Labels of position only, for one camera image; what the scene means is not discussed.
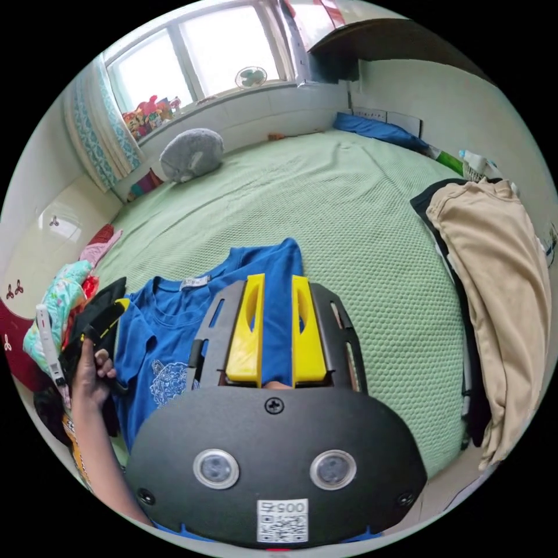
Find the gray stuffed animal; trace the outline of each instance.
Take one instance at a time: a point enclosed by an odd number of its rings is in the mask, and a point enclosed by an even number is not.
[[[186,182],[216,170],[223,158],[223,138],[207,128],[186,130],[172,140],[160,157],[167,178]]]

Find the yellow plastic part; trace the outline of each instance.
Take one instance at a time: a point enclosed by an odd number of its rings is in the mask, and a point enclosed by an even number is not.
[[[232,335],[226,375],[232,382],[255,382],[262,387],[264,274],[250,275]]]
[[[310,284],[306,277],[292,278],[292,386],[299,382],[322,382],[326,361],[314,312]]]
[[[124,310],[122,311],[122,314],[128,309],[129,305],[130,305],[130,299],[129,298],[118,298],[115,300],[114,304],[119,304],[120,306],[122,306],[124,308]],[[112,323],[108,326],[107,329],[105,329],[103,331],[103,333],[100,335],[100,338],[102,339],[116,324],[116,322],[118,322],[118,320],[120,320],[120,316]],[[82,333],[81,334],[81,342],[83,343],[83,340],[85,339],[85,335]]]

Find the blue patterned curtain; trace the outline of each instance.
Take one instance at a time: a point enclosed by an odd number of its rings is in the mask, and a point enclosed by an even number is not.
[[[144,154],[116,105],[102,55],[68,85],[63,105],[71,141],[103,192],[114,189],[144,162]]]

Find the green textured blanket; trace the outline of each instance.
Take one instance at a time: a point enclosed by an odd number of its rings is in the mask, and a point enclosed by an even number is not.
[[[124,207],[114,222],[124,235],[97,269],[101,287],[125,275],[133,292],[154,275],[201,274],[232,246],[294,238],[306,275],[336,292],[354,322],[370,394],[407,422],[432,477],[463,439],[463,326],[409,200],[453,176],[427,157],[341,131],[259,145]]]

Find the small fan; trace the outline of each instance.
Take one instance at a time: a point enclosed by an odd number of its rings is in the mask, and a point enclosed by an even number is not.
[[[259,66],[249,66],[240,70],[234,80],[240,89],[250,89],[263,85],[267,80],[267,72]]]

